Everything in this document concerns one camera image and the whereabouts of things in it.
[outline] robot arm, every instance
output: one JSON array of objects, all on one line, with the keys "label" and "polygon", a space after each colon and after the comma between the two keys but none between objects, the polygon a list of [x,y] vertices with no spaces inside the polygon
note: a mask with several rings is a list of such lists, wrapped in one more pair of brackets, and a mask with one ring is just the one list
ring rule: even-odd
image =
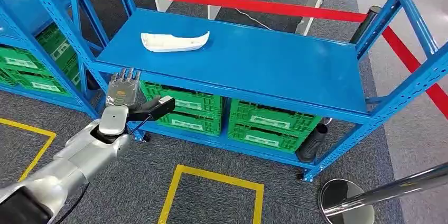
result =
[{"label": "robot arm", "polygon": [[26,178],[0,190],[0,219],[7,224],[44,224],[55,220],[66,199],[81,185],[125,151],[133,139],[126,122],[155,121],[172,112],[174,99],[165,96],[147,102],[139,110],[136,79],[114,75],[109,83],[107,107],[96,119],[71,137],[54,160]]}]

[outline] yellow tape square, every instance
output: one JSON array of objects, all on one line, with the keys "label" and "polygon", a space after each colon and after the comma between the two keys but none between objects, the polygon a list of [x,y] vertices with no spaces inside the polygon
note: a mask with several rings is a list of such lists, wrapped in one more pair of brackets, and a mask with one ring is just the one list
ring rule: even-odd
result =
[{"label": "yellow tape square", "polygon": [[14,122],[14,121],[11,121],[11,120],[7,120],[7,119],[4,119],[4,118],[0,118],[0,123],[1,124],[5,124],[5,125],[9,125],[9,126],[14,126],[14,127],[17,127],[17,128],[20,128],[20,129],[24,129],[24,130],[29,130],[29,131],[34,132],[34,133],[38,133],[38,134],[42,134],[42,135],[48,136],[48,140],[45,142],[45,144],[39,150],[38,154],[34,157],[34,159],[28,165],[26,170],[23,172],[22,176],[19,178],[18,181],[20,182],[20,181],[24,180],[28,176],[28,174],[31,172],[31,170],[34,168],[34,166],[36,166],[36,164],[38,163],[39,159],[45,153],[46,149],[51,145],[51,143],[53,142],[54,138],[56,138],[56,133],[50,132],[48,130],[43,130],[43,129],[40,129],[40,128],[37,128],[37,127],[34,127],[34,126],[30,126],[30,125]]},{"label": "yellow tape square", "polygon": [[157,222],[158,224],[166,224],[166,220],[168,219],[168,214],[170,213],[171,205],[173,204],[174,195],[176,194],[176,190],[178,189],[182,173],[196,175],[202,178],[212,179],[218,182],[228,183],[246,189],[255,190],[254,218],[252,220],[252,223],[260,224],[262,222],[263,194],[265,187],[264,184],[254,183],[247,180],[233,178],[231,176],[178,164],[176,170],[174,171],[173,179],[171,180],[170,188],[168,189],[168,194],[166,195],[165,203],[163,204],[162,212],[160,213],[160,217]]}]

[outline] gray carpet floor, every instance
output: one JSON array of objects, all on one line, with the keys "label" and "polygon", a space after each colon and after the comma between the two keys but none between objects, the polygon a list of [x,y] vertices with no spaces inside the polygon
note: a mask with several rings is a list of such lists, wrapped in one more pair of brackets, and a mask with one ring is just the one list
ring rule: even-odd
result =
[{"label": "gray carpet floor", "polygon": [[[113,36],[125,21],[119,0],[91,0]],[[304,0],[267,0],[302,3]],[[137,6],[154,8],[154,0],[136,0]],[[357,11],[356,0],[325,0],[323,7]],[[205,6],[173,3],[170,12],[205,17]],[[294,32],[296,17],[248,12],[266,25]],[[258,26],[235,10],[224,9],[218,20]],[[85,36],[94,40],[91,30],[83,25]],[[317,20],[310,35],[347,41],[355,24]],[[367,96],[375,95],[368,60],[361,65]],[[65,141],[90,122],[82,113],[15,96],[0,91],[0,116],[57,133],[53,144],[36,168],[51,161]],[[330,125],[328,140],[322,151],[352,127],[335,121]],[[45,138],[41,135],[0,125],[0,186],[16,181]],[[350,150],[314,180],[295,178],[298,169],[256,157],[152,135],[149,143],[132,143],[129,151],[112,163],[91,183],[85,197],[64,223],[156,223],[177,164],[217,172],[262,183],[265,186],[263,223],[324,223],[317,204],[319,187],[332,178],[345,178],[364,189],[372,189],[394,179],[384,130],[379,128]],[[182,175],[167,223],[251,223],[254,191],[192,175]],[[376,223],[404,223],[398,200],[374,206]]]}]

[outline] chrome stanchion base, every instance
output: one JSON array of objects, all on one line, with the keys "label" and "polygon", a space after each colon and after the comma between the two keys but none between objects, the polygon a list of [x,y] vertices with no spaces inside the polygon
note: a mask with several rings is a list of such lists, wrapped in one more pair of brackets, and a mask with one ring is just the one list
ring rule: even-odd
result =
[{"label": "chrome stanchion base", "polygon": [[328,224],[373,224],[375,212],[372,206],[355,208],[347,212],[327,216],[324,209],[336,206],[343,200],[362,194],[364,191],[356,184],[344,180],[333,179],[328,181],[319,193],[319,207],[322,216]]}]

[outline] crate label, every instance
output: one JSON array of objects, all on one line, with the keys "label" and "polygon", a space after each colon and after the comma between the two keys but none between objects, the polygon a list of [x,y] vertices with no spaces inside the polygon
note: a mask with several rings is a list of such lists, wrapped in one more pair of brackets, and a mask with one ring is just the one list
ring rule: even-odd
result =
[{"label": "crate label", "polygon": [[34,68],[34,69],[38,68],[36,66],[36,64],[31,61],[12,59],[12,58],[5,58],[5,60],[6,60],[7,64],[13,64],[13,65],[19,66],[19,67],[28,67],[28,68]]},{"label": "crate label", "polygon": [[67,41],[64,41],[50,54],[50,56],[54,61],[56,61],[68,49],[68,47],[70,47],[70,45]]},{"label": "crate label", "polygon": [[204,130],[202,129],[202,125],[197,125],[197,124],[191,124],[191,123],[187,123],[187,122],[183,122],[183,121],[179,121],[179,120],[171,120],[171,124],[175,125],[175,126],[180,126],[180,127],[185,127],[185,128],[189,128],[189,129],[194,129],[194,130]]},{"label": "crate label", "polygon": [[252,136],[252,135],[249,135],[249,134],[247,134],[244,139],[247,140],[247,141],[260,143],[260,144],[263,144],[263,145],[278,147],[278,141],[271,141],[270,139],[259,138],[259,137],[255,137],[255,136]]},{"label": "crate label", "polygon": [[289,129],[290,125],[291,125],[291,123],[273,120],[273,119],[264,118],[264,117],[257,117],[257,116],[251,116],[250,121],[257,123],[257,124],[270,125],[270,126],[274,126],[274,127],[278,127],[278,128],[283,128],[283,129]]},{"label": "crate label", "polygon": [[71,79],[71,82],[73,82],[73,84],[77,85],[80,81],[80,77],[79,77],[79,72],[73,77],[73,79]]},{"label": "crate label", "polygon": [[175,102],[176,102],[176,106],[179,106],[179,107],[202,110],[202,106],[198,102],[183,101],[183,100],[179,100],[179,99],[176,99]]},{"label": "crate label", "polygon": [[33,88],[39,88],[39,89],[44,89],[44,90],[49,90],[49,91],[54,91],[54,92],[61,91],[56,86],[52,86],[52,85],[45,85],[45,84],[36,83],[36,82],[32,82],[31,84],[33,85]]}]

